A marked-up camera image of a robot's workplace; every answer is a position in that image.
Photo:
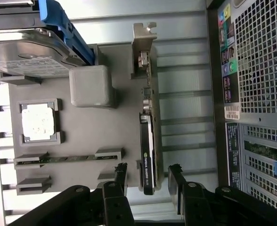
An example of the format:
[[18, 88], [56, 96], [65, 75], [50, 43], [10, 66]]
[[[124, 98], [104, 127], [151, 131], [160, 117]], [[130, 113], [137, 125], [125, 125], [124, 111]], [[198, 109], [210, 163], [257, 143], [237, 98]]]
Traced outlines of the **green RAM stick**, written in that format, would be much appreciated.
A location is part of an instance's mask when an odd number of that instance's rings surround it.
[[37, 155], [34, 157], [23, 157], [20, 156], [15, 159], [17, 166], [30, 166], [30, 165], [46, 165], [53, 163], [63, 162], [78, 162], [78, 161], [102, 161], [102, 160], [118, 160], [118, 155], [82, 155], [82, 156], [59, 156], [52, 157], [48, 154]]

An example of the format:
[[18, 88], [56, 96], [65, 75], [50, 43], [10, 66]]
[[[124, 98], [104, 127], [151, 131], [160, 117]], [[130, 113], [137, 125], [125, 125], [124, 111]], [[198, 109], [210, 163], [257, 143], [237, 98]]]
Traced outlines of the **grey plastic parts rack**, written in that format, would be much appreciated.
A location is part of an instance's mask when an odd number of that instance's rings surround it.
[[[141, 160], [139, 114], [145, 79], [131, 79], [130, 45], [103, 46], [117, 89], [116, 109], [78, 108], [72, 105], [67, 78], [45, 79], [40, 85], [10, 84], [10, 112], [14, 142], [14, 167], [18, 195], [61, 192], [73, 185], [95, 189], [114, 179], [115, 167], [127, 164], [129, 187], [140, 186], [138, 162]], [[23, 142], [21, 110], [29, 104], [58, 101], [55, 112], [61, 141]], [[15, 159], [48, 154], [52, 157], [82, 155], [118, 155], [118, 160], [63, 162], [46, 165], [17, 166]]]

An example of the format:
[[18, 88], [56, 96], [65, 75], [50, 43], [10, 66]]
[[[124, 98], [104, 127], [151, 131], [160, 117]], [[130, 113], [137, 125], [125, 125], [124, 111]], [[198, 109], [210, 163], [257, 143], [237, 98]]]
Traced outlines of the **hard disk blue carrier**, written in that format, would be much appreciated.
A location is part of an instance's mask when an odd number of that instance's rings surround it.
[[44, 79], [94, 64], [94, 51], [58, 1], [0, 0], [0, 72]]

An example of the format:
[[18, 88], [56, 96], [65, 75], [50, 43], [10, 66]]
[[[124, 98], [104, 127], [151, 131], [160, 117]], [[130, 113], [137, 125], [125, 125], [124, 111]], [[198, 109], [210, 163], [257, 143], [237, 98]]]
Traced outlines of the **open black PC case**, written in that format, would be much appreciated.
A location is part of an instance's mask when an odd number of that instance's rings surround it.
[[277, 0], [205, 0], [219, 184], [277, 209]]

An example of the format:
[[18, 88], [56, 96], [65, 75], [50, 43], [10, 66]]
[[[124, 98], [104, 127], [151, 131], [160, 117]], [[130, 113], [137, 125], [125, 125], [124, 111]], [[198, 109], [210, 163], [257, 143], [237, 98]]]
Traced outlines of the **silver CPU chip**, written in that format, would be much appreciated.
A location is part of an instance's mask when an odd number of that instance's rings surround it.
[[55, 122], [53, 109], [48, 104], [27, 105], [21, 114], [25, 142], [51, 140]]

